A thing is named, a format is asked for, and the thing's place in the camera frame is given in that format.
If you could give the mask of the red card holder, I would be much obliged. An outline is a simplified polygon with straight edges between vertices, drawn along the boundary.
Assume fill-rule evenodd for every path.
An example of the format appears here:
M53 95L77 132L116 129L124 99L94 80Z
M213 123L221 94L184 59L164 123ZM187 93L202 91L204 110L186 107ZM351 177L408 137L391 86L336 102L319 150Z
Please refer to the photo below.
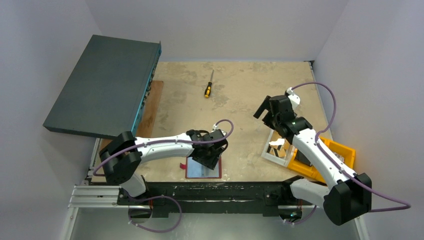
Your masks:
M214 169L194 161L187 157L185 162L179 164L179 168L185 171L186 179L221 179L222 178L222 160L219 159Z

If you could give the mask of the white VIP credit card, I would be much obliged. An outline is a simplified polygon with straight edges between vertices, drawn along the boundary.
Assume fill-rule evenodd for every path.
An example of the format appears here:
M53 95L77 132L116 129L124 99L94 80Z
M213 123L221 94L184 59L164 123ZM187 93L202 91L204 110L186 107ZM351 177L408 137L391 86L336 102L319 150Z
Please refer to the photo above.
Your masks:
M278 138L277 140L270 141L268 144L270 146L276 146L276 147L278 147L278 146L283 146L285 144L285 142L286 142L285 139Z

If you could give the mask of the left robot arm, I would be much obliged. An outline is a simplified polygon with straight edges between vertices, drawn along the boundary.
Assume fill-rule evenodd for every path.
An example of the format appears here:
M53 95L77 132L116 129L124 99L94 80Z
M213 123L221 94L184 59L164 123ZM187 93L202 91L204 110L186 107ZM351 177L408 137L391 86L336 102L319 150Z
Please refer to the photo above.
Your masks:
M222 153L227 149L226 134L216 129L188 130L168 137L142 138L125 131L99 152L101 163L93 175L102 176L109 185L120 186L138 205L146 203L149 191L144 177L136 173L137 168L150 161L172 157L191 158L213 170Z

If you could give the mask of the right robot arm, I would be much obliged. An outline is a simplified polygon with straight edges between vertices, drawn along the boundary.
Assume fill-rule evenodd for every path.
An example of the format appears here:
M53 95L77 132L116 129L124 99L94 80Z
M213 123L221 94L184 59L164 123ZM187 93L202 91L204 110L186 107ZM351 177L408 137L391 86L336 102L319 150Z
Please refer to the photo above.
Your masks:
M341 162L317 137L313 126L297 116L296 107L300 98L295 94L266 96L254 118L264 111L263 123L276 131L283 139L302 153L318 170L325 186L304 178L294 180L281 189L280 196L288 204L304 200L324 210L329 220L343 225L372 208L372 180L365 174L357 174Z

